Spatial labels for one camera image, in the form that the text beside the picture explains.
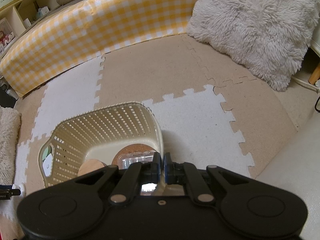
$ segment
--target yellow and white checkered cover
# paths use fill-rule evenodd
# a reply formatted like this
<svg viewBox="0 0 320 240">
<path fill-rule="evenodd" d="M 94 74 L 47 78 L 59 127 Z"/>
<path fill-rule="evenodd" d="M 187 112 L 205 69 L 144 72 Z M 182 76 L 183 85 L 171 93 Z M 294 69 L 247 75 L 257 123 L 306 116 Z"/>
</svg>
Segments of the yellow and white checkered cover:
<svg viewBox="0 0 320 240">
<path fill-rule="evenodd" d="M 81 1 L 48 16 L 20 38 L 1 61 L 0 72 L 23 96 L 94 57 L 184 33 L 196 1 Z"/>
</svg>

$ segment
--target silver rivet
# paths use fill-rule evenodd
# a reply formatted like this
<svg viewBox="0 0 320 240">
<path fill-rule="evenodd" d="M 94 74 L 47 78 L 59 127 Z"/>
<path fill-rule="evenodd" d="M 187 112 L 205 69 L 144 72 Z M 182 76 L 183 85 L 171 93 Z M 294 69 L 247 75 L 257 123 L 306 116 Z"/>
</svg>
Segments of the silver rivet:
<svg viewBox="0 0 320 240">
<path fill-rule="evenodd" d="M 158 204 L 160 205 L 160 206 L 163 206 L 163 205 L 165 205 L 167 202 L 165 201 L 165 200 L 159 200 L 158 201 Z"/>
<path fill-rule="evenodd" d="M 127 198 L 125 197 L 125 195 L 122 195 L 122 194 L 115 194 L 115 195 L 112 195 L 110 197 L 110 200 L 114 203 L 122 203 L 124 201 L 127 200 Z"/>
<path fill-rule="evenodd" d="M 211 202 L 212 200 L 214 200 L 214 197 L 210 194 L 200 194 L 198 196 L 198 200 L 201 202 Z"/>
</svg>

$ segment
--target perforated basket wall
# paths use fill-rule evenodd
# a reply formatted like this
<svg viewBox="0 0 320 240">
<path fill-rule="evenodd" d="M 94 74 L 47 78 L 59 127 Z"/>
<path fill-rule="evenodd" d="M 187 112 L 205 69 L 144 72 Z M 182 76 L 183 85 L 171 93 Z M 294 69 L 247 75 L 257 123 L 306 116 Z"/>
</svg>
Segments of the perforated basket wall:
<svg viewBox="0 0 320 240">
<path fill-rule="evenodd" d="M 160 127 L 149 108 L 138 102 L 108 106 L 61 122 L 39 153 L 39 168 L 45 186 L 55 185 L 77 176 L 91 147 L 115 140 L 153 138 L 163 156 Z M 42 169 L 42 152 L 53 146 L 50 177 Z"/>
</svg>

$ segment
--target round cork trivet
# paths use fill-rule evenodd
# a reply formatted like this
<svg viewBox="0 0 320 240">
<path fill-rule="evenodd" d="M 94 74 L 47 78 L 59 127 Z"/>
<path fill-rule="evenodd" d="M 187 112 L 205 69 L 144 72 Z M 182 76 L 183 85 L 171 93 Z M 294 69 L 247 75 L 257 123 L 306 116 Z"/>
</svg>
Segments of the round cork trivet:
<svg viewBox="0 0 320 240">
<path fill-rule="evenodd" d="M 130 145 L 122 148 L 122 149 L 116 154 L 116 156 L 115 156 L 115 157 L 113 158 L 113 160 L 112 160 L 112 164 L 118 165 L 118 158 L 119 158 L 122 154 L 136 153 L 136 152 L 146 152 L 146 151 L 155 151 L 155 149 L 153 149 L 153 148 L 150 147 L 149 145 L 145 145 L 145 144 L 142 144 L 142 143 L 130 144 Z"/>
<path fill-rule="evenodd" d="M 78 176 L 82 176 L 82 175 L 90 173 L 92 171 L 101 169 L 105 166 L 106 165 L 99 160 L 96 160 L 96 159 L 87 160 L 80 166 L 80 169 L 78 171 Z"/>
</svg>

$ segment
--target beige basket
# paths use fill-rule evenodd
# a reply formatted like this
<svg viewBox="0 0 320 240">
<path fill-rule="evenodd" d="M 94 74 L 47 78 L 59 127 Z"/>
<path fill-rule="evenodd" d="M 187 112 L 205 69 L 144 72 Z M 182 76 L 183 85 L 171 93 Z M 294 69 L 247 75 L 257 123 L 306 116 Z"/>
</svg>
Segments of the beige basket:
<svg viewBox="0 0 320 240">
<path fill-rule="evenodd" d="M 141 103 L 108 106 L 65 120 L 57 125 L 39 152 L 44 184 L 48 187 L 75 178 L 86 159 L 111 164 L 118 151 L 133 143 L 149 145 L 163 158 L 159 124 Z M 51 172 L 46 176 L 42 156 L 48 146 L 52 160 Z"/>
</svg>

